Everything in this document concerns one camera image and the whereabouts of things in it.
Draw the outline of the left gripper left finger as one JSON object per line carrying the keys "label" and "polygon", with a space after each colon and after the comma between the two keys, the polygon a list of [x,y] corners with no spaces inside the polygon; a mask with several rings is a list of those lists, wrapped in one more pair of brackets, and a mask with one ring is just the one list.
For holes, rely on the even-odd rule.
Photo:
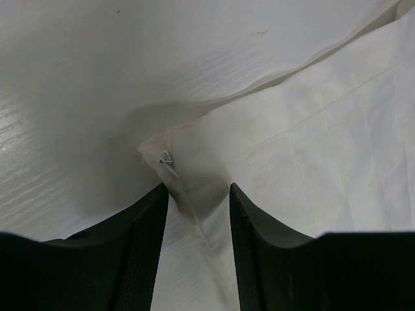
{"label": "left gripper left finger", "polygon": [[158,185],[66,239],[1,233],[1,309],[149,310],[168,204]]}

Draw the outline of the white pleated skirt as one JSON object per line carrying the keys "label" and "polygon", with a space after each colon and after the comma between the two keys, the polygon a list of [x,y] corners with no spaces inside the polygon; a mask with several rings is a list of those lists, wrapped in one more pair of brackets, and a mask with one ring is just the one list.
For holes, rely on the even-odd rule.
{"label": "white pleated skirt", "polygon": [[187,224],[153,310],[238,310],[229,191],[306,235],[414,229],[414,2],[283,83],[139,146]]}

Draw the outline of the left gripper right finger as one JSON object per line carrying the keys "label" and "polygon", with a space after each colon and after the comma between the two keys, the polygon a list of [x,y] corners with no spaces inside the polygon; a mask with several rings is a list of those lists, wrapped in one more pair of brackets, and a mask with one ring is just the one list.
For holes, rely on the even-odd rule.
{"label": "left gripper right finger", "polygon": [[311,238],[230,187],[242,310],[413,310],[414,233]]}

